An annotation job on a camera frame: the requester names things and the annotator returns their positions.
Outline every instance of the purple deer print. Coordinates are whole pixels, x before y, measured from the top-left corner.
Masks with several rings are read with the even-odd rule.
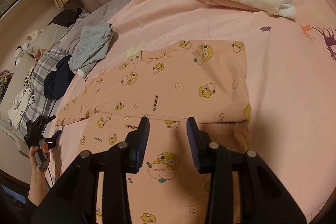
[[[313,27],[313,29],[319,31],[319,33],[321,35],[323,35],[325,44],[327,45],[327,49],[331,53],[331,57],[334,59],[334,61],[336,61],[336,53],[331,48],[331,46],[336,46],[336,40],[335,40],[335,35],[334,35],[333,30],[330,29],[330,28],[328,28],[328,29],[331,30],[331,33],[332,33],[332,35],[331,35],[331,33],[329,32],[329,30],[326,29],[326,28],[314,28]],[[322,29],[325,29],[328,32],[329,36],[327,36]]]

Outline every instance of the light blue folded towel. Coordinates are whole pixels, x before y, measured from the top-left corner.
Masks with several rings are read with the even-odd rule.
[[[110,23],[83,26],[79,43],[69,60],[70,70],[85,78],[97,61],[105,58],[112,34]]]

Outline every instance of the silver bolt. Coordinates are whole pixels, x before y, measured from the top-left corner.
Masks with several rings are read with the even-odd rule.
[[[90,151],[89,150],[84,150],[80,153],[80,156],[85,159],[87,158],[88,156],[90,156]]]
[[[249,157],[251,157],[251,158],[254,158],[254,157],[257,156],[257,152],[254,151],[254,150],[249,150],[249,151],[247,152],[247,155],[248,155]]]
[[[122,149],[122,148],[126,148],[128,146],[128,143],[127,142],[120,142],[120,143],[118,143],[118,147],[120,148],[120,149]]]
[[[219,147],[219,144],[216,142],[211,142],[209,143],[209,147],[212,149],[217,149]]]

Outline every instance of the plaid blanket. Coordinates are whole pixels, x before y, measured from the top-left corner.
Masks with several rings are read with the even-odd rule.
[[[87,15],[87,12],[82,12],[82,14],[77,18],[76,21],[83,20]],[[74,24],[71,25],[65,34],[59,39],[59,41],[51,48],[50,51],[44,52],[35,69],[31,75],[31,86],[34,92],[34,103],[29,105],[25,113],[22,115],[22,120],[19,126],[19,132],[16,134],[20,139],[24,141],[24,136],[27,134],[26,122],[28,120],[34,121],[39,115],[48,117],[53,110],[56,100],[52,100],[44,97],[44,80],[49,72],[56,70],[57,63],[66,56],[65,53],[58,49],[58,45],[62,38],[71,31]]]

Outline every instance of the pink bed sheet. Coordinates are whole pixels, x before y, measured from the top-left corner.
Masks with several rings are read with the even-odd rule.
[[[89,78],[138,50],[156,50],[179,39],[243,40],[254,149],[311,220],[336,181],[336,58],[330,50],[336,51],[336,0],[294,3],[297,22],[197,0],[134,0],[110,20],[114,44]],[[84,83],[76,76],[60,106]],[[52,150],[53,176],[76,157],[85,125],[83,120],[63,127]]]

